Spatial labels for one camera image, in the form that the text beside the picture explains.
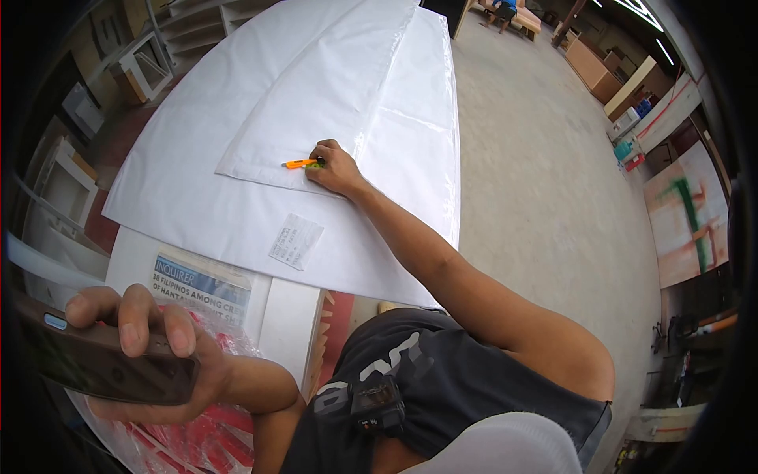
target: orange utility knife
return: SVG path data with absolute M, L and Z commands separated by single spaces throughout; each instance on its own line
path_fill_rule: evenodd
M 323 158 L 294 160 L 291 162 L 284 162 L 282 163 L 282 166 L 287 167 L 288 170 L 293 170 L 296 168 L 302 168 L 303 166 L 310 165 L 312 163 L 318 163 L 319 165 L 323 165 L 324 163 L 326 163 L 326 161 Z

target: red cable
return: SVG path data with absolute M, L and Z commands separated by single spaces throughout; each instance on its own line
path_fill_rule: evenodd
M 655 123 L 656 123 L 656 121 L 657 121 L 657 120 L 660 118 L 660 116 L 661 116 L 661 115 L 663 115 L 663 112 L 665 112 L 665 111 L 666 111 L 666 109 L 667 109 L 667 108 L 669 108 L 669 105 L 671 105 L 671 104 L 672 104 L 672 102 L 674 102 L 674 101 L 676 100 L 676 98 L 677 98 L 677 97 L 679 97 L 679 94 L 681 94 L 681 92 L 682 92 L 683 90 L 687 89 L 687 85 L 688 85 L 690 82 L 695 82 L 695 86 L 698 86 L 698 85 L 700 84 L 700 81 L 701 81 L 701 80 L 703 79 L 703 77 L 706 75 L 705 71 L 703 71 L 703 73 L 700 75 L 700 77 L 698 77 L 698 78 L 697 78 L 697 80 L 695 80 L 695 81 L 692 79 L 692 77 L 690 77 L 689 79 L 687 79 L 687 82 L 686 82 L 686 83 L 684 83 L 684 86 L 682 86 L 682 88 L 679 90 L 679 92 L 678 92 L 678 93 L 676 93 L 676 95 L 674 95 L 674 90 L 676 89 L 676 82 L 679 80 L 679 75 L 680 75 L 680 74 L 681 74 L 681 63 L 679 63 L 679 72 L 678 72 L 678 73 L 676 73 L 676 80 L 674 81 L 674 86 L 672 87 L 672 92 L 671 92 L 671 100 L 669 100 L 669 103 L 668 103 L 668 104 L 666 104 L 666 106 L 663 108 L 663 110 L 662 110 L 662 111 L 661 111 L 661 112 L 660 112 L 660 113 L 659 113 L 659 114 L 658 114 L 658 115 L 657 115 L 657 116 L 656 116 L 656 117 L 653 119 L 653 121 L 651 121 L 651 122 L 650 122 L 650 123 L 647 125 L 647 127 L 645 127 L 645 128 L 644 128 L 644 129 L 643 129 L 643 130 L 642 130 L 642 131 L 641 131 L 641 132 L 640 132 L 640 133 L 637 135 L 637 139 L 638 139 L 638 140 L 639 140 L 640 138 L 642 138 L 642 137 L 644 137 L 644 136 L 645 136 L 645 134 L 646 134 L 646 133 L 647 133 L 647 131 L 650 129 L 650 127 L 652 127 L 652 126 L 653 126 L 653 124 L 655 124 Z
M 641 131 L 641 132 L 640 132 L 640 133 L 637 135 L 637 139 L 638 139 L 638 140 L 639 140 L 640 138 L 642 138 L 642 137 L 644 137 L 644 136 L 645 136 L 645 134 L 646 134 L 646 133 L 647 133 L 647 131 L 650 129 L 650 127 L 652 127 L 652 126 L 653 126 L 653 124 L 655 124 L 655 123 L 656 123 L 656 121 L 658 120 L 658 118 L 660 118 L 660 116 L 661 116 L 661 115 L 663 115 L 663 112 L 665 112 L 665 111 L 666 111 L 666 109 L 667 109 L 667 108 L 669 108 L 669 105 L 671 105 L 671 103 L 672 103 L 672 102 L 674 102 L 674 99 L 676 99 L 677 97 L 679 97 L 679 94 L 681 94 L 681 91 L 683 91 L 683 90 L 684 90 L 684 88 L 686 88 L 686 87 L 687 87 L 687 85 L 688 85 L 688 84 L 690 83 L 690 81 L 692 80 L 692 78 L 690 78 L 690 79 L 689 79 L 689 80 L 688 80 L 688 81 L 687 81 L 687 82 L 684 84 L 684 86 L 683 86 L 683 87 L 682 87 L 682 88 L 679 90 L 679 94 L 677 94 L 677 95 L 675 96 L 675 95 L 674 95 L 674 91 L 676 90 L 676 83 L 677 83 L 677 81 L 679 81 L 679 77 L 680 77 L 680 76 L 681 76 L 681 62 L 679 62 L 679 71 L 677 71 L 677 73 L 676 73 L 676 79 L 674 79 L 674 86 L 671 88 L 671 99 L 669 100 L 669 103 L 668 103 L 668 104 L 666 104 L 666 106 L 663 108 L 663 110 L 662 110 L 662 111 L 661 111 L 661 112 L 660 112 L 660 113 L 659 113 L 659 114 L 658 114 L 658 115 L 657 115 L 657 116 L 656 116 L 656 117 L 653 119 L 653 121 L 652 121 L 652 122 L 650 122 L 650 123 L 647 125 L 647 127 L 645 127 L 645 128 L 644 128 L 644 130 L 642 130 L 642 131 Z

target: folded plastic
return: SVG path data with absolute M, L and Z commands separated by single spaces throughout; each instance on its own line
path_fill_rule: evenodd
M 216 172 L 271 186 L 328 194 L 281 163 L 307 158 L 332 138 L 356 160 L 373 121 L 416 0 L 361 0 L 281 72 L 218 163 Z
M 254 272 L 366 297 L 436 306 L 393 257 L 371 222 L 346 200 L 215 173 L 259 100 L 313 41 L 358 3 L 286 0 L 219 43 L 151 117 L 111 188 L 103 215 L 150 237 Z M 415 9 L 380 88 L 359 154 L 361 172 L 457 247 L 458 116 L 444 17 Z M 299 140 L 301 127 L 285 128 L 287 140 Z M 237 152 L 244 150 L 238 147 Z M 302 180 L 300 170 L 292 173 Z M 289 214 L 324 228 L 304 271 L 268 256 Z

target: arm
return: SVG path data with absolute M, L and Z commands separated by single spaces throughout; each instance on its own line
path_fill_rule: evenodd
M 290 449 L 305 401 L 295 379 L 279 364 L 241 356 L 227 358 L 232 375 L 220 401 L 240 405 L 252 414 L 253 474 L 275 474 Z
M 353 201 L 400 264 L 466 331 L 564 388 L 596 400 L 612 399 L 613 362 L 589 331 L 471 266 L 437 232 L 363 179 L 334 140 L 319 142 L 312 156 L 322 156 L 326 166 L 306 170 L 308 178 Z
M 167 425 L 193 420 L 211 403 L 240 405 L 252 414 L 255 424 L 255 474 L 279 472 L 305 409 L 295 379 L 284 367 L 223 353 L 184 308 L 166 305 L 159 309 L 147 288 L 139 284 L 127 288 L 123 297 L 108 287 L 85 288 L 66 305 L 66 319 L 78 328 L 97 320 L 118 324 L 121 348 L 129 357 L 144 353 L 152 330 L 166 334 L 177 357 L 195 353 L 200 360 L 189 403 L 165 407 L 91 397 L 89 407 L 97 416 Z

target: concrete floor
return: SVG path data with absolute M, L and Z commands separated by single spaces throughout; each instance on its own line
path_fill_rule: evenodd
M 603 472 L 639 408 L 661 312 L 643 167 L 626 174 L 602 105 L 544 27 L 534 43 L 477 23 L 453 43 L 461 138 L 460 252 L 535 303 L 592 331 L 612 354 L 613 422 L 587 472 Z M 351 327 L 375 314 L 356 298 Z

